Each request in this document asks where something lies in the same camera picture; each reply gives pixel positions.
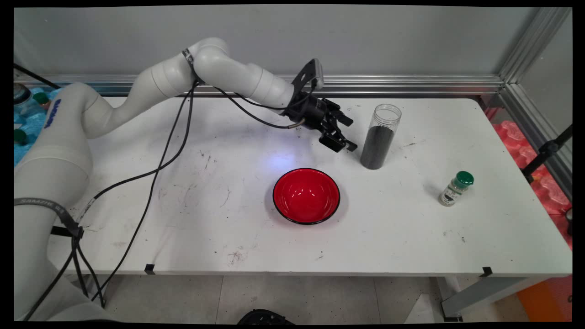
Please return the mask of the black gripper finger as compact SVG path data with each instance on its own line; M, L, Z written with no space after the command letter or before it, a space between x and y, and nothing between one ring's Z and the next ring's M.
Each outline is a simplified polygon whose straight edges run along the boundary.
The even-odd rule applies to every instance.
M325 108L325 122L328 127L338 127L339 123L345 125L346 127L349 127L353 124L353 119L346 116L340 110L340 106L338 104L331 101L326 101Z
M347 149L349 152L357 149L357 144L345 138L336 122L324 122L319 130L321 132L319 143L330 150L338 153L343 149Z

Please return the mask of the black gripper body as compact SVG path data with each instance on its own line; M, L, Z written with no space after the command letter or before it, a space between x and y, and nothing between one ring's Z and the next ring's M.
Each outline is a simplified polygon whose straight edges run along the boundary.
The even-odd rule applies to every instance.
M330 126L327 123L326 113L330 111L330 101L326 98L318 99L310 96L309 93L301 91L293 98L282 115L291 121L298 123L302 119L303 127L310 130L318 130L321 133L328 133Z

